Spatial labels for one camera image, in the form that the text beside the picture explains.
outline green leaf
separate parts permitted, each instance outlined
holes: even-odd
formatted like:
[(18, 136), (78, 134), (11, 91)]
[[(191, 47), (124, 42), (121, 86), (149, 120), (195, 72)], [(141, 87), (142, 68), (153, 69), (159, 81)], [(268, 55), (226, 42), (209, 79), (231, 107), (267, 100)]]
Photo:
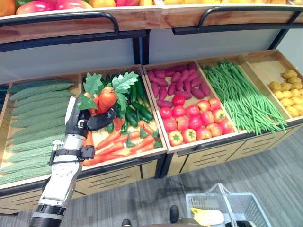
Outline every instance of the green leaf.
[(153, 132), (152, 136), (155, 138), (155, 140), (159, 137), (159, 129)]
[(144, 139), (145, 137), (148, 137), (149, 134), (144, 130), (144, 129), (140, 129), (140, 138)]
[(134, 146), (135, 146), (135, 144), (131, 142), (131, 138), (128, 135), (127, 139), (126, 139), (126, 147), (130, 149), (130, 148), (133, 148)]
[(155, 147), (155, 149), (162, 148), (163, 145), (162, 145), (161, 140), (157, 140), (157, 141), (154, 143), (154, 147)]
[(78, 103), (78, 109), (79, 110), (87, 110), (89, 108), (98, 109), (96, 103), (92, 98), (87, 98), (85, 95), (80, 94), (81, 103)]
[(117, 94), (117, 102), (121, 107), (121, 112), (126, 111), (126, 107), (127, 107), (127, 97), (121, 93), (116, 93)]
[(94, 94), (100, 95), (100, 92), (104, 88), (102, 82), (101, 82), (102, 75), (96, 74), (90, 75), (87, 73), (87, 77), (85, 79), (85, 82), (83, 83), (84, 90), (90, 94), (91, 97), (94, 96)]
[(138, 81), (137, 77), (139, 75), (134, 72), (126, 72), (123, 76), (120, 74), (118, 77), (113, 78), (113, 87), (116, 92), (127, 93), (131, 85), (134, 85)]

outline red tomato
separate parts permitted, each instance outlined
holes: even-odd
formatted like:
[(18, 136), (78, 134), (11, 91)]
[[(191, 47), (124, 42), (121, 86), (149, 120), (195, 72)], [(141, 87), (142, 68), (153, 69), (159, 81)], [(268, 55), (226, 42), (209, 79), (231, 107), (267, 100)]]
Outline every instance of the red tomato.
[(199, 101), (199, 102), (197, 103), (197, 106), (199, 107), (201, 113), (210, 110), (210, 104), (209, 104), (209, 102), (207, 102), (207, 101), (205, 101), (205, 100)]
[(196, 105), (190, 105), (186, 108), (186, 116), (187, 117), (196, 117), (200, 115), (200, 110)]
[(174, 118), (177, 118), (177, 117), (182, 117), (185, 115), (185, 109), (183, 106), (181, 105), (177, 105), (176, 107), (174, 107), (172, 109), (172, 116)]
[(177, 106), (177, 105), (184, 105), (185, 103), (185, 98), (184, 96), (182, 95), (175, 95), (173, 98), (172, 98), (172, 103), (174, 106)]
[(177, 117), (176, 121), (178, 123), (177, 129), (180, 131), (183, 131), (185, 129), (188, 129), (189, 127), (189, 119), (186, 116)]
[(191, 143), (197, 140), (196, 131), (193, 129), (185, 129), (182, 132), (182, 136), (185, 143)]
[(214, 116), (210, 111), (205, 111), (204, 113), (202, 113), (200, 119), (203, 125), (209, 125), (214, 122)]
[(226, 114), (222, 109), (213, 110), (214, 122), (219, 123), (226, 118)]
[(199, 128), (196, 132), (198, 140), (209, 139), (212, 136), (212, 133), (207, 128)]
[(208, 100), (209, 104), (210, 104), (210, 110), (216, 110), (216, 109), (220, 109), (220, 105), (221, 102), (218, 98), (211, 98)]
[(221, 136), (223, 133), (222, 127), (217, 123), (211, 123), (206, 128), (210, 130), (212, 137)]
[(50, 4), (41, 1), (32, 1), (20, 6), (16, 14), (36, 13), (55, 10)]
[(201, 126), (202, 126), (202, 121), (199, 117), (196, 116), (196, 117), (191, 117), (189, 119), (189, 128), (190, 129), (197, 130)]
[(179, 131), (171, 131), (169, 133), (169, 143), (172, 146), (177, 146), (183, 143), (183, 137)]
[(160, 109), (160, 115), (162, 119), (169, 119), (172, 116), (172, 111), (169, 107), (163, 107)]
[(222, 127), (223, 134), (235, 132), (235, 130), (233, 129), (233, 123), (230, 122), (228, 119), (221, 121), (219, 125)]
[(166, 132), (171, 132), (177, 129), (177, 122), (173, 118), (164, 120), (163, 124)]

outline bitter melon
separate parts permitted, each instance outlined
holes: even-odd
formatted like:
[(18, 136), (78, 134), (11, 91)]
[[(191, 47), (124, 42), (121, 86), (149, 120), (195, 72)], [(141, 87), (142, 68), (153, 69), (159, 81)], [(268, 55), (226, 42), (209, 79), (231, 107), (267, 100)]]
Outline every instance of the bitter melon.
[(32, 81), (22, 84), (14, 85), (9, 92), (16, 93), (18, 91), (21, 91), (23, 89), (29, 88), (29, 87), (40, 87), (50, 84), (61, 84), (61, 83), (70, 83), (69, 80), (66, 79), (48, 79), (48, 80), (38, 80), (38, 81)]
[(56, 126), (56, 127), (50, 128), (50, 129), (46, 129), (44, 131), (39, 131), (39, 132), (32, 133), (32, 134), (29, 134), (29, 135), (19, 136), (19, 137), (15, 138), (11, 142), (11, 144), (17, 145), (17, 144), (20, 144), (20, 143), (26, 143), (26, 142), (34, 141), (34, 140), (37, 140), (37, 139), (42, 139), (42, 138), (45, 138), (45, 137), (48, 137), (48, 136), (54, 136), (54, 135), (62, 134), (62, 133), (65, 132), (65, 128), (66, 128), (65, 125)]
[(53, 145), (46, 146), (43, 148), (37, 148), (32, 150), (27, 150), (23, 152), (18, 152), (15, 155), (10, 156), (8, 159), (3, 160), (4, 162), (22, 162), (29, 160), (31, 158), (50, 156), (53, 149)]
[(55, 135), (55, 136), (48, 136), (43, 139), (34, 140), (31, 142), (26, 142), (26, 143), (22, 143), (22, 144), (17, 144), (14, 147), (12, 147), (11, 149), (7, 150), (7, 152), (22, 152), (22, 151), (26, 151), (26, 150), (43, 148), (45, 146), (52, 145), (54, 140), (63, 140), (64, 138), (65, 138), (65, 135), (63, 133)]
[(38, 133), (40, 131), (45, 131), (50, 128), (54, 128), (57, 126), (64, 125), (64, 117), (60, 117), (57, 119), (45, 119), (42, 122), (38, 122), (37, 124), (34, 124), (32, 126), (29, 126), (25, 129), (22, 129), (20, 131), (15, 132), (8, 140), (12, 138), (18, 138), (20, 136), (25, 136), (25, 135), (32, 135), (32, 133)]
[(63, 90), (63, 91), (49, 91), (42, 94), (38, 94), (35, 96), (28, 97), (26, 99), (22, 99), (18, 102), (16, 102), (13, 106), (14, 107), (20, 107), (28, 103), (41, 101), (41, 100), (47, 100), (50, 98), (60, 98), (60, 97), (71, 97), (74, 94), (70, 92), (69, 90)]
[(71, 86), (73, 86), (73, 83), (61, 83), (61, 84), (45, 85), (45, 86), (41, 86), (41, 87), (30, 87), (30, 88), (26, 88), (24, 90), (21, 90), (15, 94), (13, 94), (10, 97), (10, 100), (16, 101), (16, 100), (20, 100), (20, 99), (25, 99), (30, 96), (45, 93), (47, 91), (61, 91), (61, 90), (65, 90)]
[(11, 183), (16, 181), (22, 181), (33, 177), (48, 175), (52, 172), (51, 166), (45, 166), (40, 168), (24, 169), (19, 172), (5, 175), (0, 177), (0, 184)]
[(69, 97), (61, 97), (61, 98), (50, 98), (47, 100), (42, 100), (34, 103), (28, 103), (26, 105), (20, 106), (11, 112), (12, 116), (18, 116), (19, 114), (25, 113), (27, 111), (35, 110), (41, 107), (53, 105), (55, 103), (67, 102)]
[(48, 166), (49, 160), (50, 160), (50, 156), (31, 158), (29, 160), (18, 162), (6, 166), (4, 168), (1, 168), (0, 174), (2, 175), (11, 174), (18, 171), (22, 171), (24, 169), (32, 169), (32, 168), (40, 168), (40, 167)]
[(66, 111), (67, 106), (68, 106), (68, 102), (62, 102), (62, 103), (49, 105), (47, 107), (41, 107), (41, 108), (38, 108), (38, 109), (35, 109), (32, 111), (28, 111), (26, 113), (22, 113), (17, 116), (17, 119), (21, 120), (21, 119), (31, 118), (31, 117), (35, 117), (35, 116), (40, 116), (40, 115), (43, 115), (46, 113), (53, 113), (53, 112), (56, 112), (61, 109), (64, 109)]
[(53, 113), (47, 113), (47, 114), (45, 113), (45, 114), (40, 115), (40, 116), (26, 118), (26, 119), (19, 120), (19, 121), (14, 121), (10, 125), (11, 125), (11, 127), (15, 127), (15, 128), (26, 128), (26, 127), (31, 126), (33, 124), (37, 124), (37, 122), (56, 119), (56, 118), (59, 118), (59, 117), (65, 117), (65, 115), (66, 115), (66, 110), (61, 109), (61, 110), (58, 110), (58, 111), (53, 112)]

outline potato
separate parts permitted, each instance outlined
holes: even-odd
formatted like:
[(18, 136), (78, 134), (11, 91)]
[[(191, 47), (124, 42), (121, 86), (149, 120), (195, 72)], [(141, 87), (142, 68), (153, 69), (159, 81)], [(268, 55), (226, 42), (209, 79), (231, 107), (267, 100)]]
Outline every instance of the potato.
[(297, 111), (296, 108), (292, 107), (292, 106), (288, 106), (286, 108), (287, 112), (292, 116), (292, 117), (298, 117), (299, 116), (299, 113)]
[(281, 84), (282, 91), (289, 91), (290, 89), (292, 89), (292, 87), (293, 87), (293, 85), (290, 83)]
[(301, 79), (300, 78), (298, 78), (298, 77), (291, 77), (291, 78), (289, 78), (288, 80), (287, 80), (287, 82), (288, 83), (291, 83), (291, 84), (293, 84), (293, 83), (301, 83)]
[(292, 97), (300, 97), (300, 92), (298, 89), (291, 89)]
[(276, 92), (274, 93), (274, 95), (275, 95), (275, 96), (277, 97), (277, 99), (279, 99), (279, 100), (281, 100), (281, 99), (284, 98), (284, 95), (283, 95), (282, 91), (276, 91)]
[(284, 98), (291, 98), (292, 93), (290, 91), (282, 91), (283, 97)]
[(292, 98), (290, 98), (290, 100), (292, 100), (294, 102), (294, 104), (297, 104), (297, 105), (303, 104), (303, 101), (297, 97), (292, 97)]
[(273, 81), (269, 84), (269, 88), (272, 91), (274, 91), (274, 90), (275, 91), (282, 91), (281, 85), (278, 82), (275, 82), (275, 81)]
[(293, 105), (293, 107), (296, 108), (299, 113), (299, 116), (303, 116), (303, 105)]
[(289, 98), (284, 98), (280, 102), (284, 107), (288, 107), (294, 104), (293, 100), (290, 100)]
[(292, 89), (301, 89), (302, 88), (302, 84), (301, 83), (293, 83), (292, 84), (293, 85), (293, 87), (292, 87)]
[(286, 70), (286, 71), (283, 73), (283, 77), (284, 77), (285, 79), (289, 79), (289, 78), (291, 78), (291, 77), (296, 77), (296, 76), (298, 76), (298, 74), (297, 74), (295, 71), (293, 71), (293, 70)]

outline black handle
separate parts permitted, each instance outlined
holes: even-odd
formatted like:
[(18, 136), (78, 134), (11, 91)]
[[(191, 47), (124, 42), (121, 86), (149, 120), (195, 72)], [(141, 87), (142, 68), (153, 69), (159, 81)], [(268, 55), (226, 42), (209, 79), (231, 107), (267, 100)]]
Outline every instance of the black handle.
[(114, 25), (115, 34), (119, 34), (119, 25), (116, 18), (106, 12), (72, 12), (72, 13), (58, 13), (48, 15), (36, 15), (28, 17), (17, 17), (0, 20), (0, 27), (13, 26), (13, 25), (25, 25), (40, 22), (60, 21), (60, 20), (74, 20), (74, 19), (88, 19), (88, 18), (107, 18)]

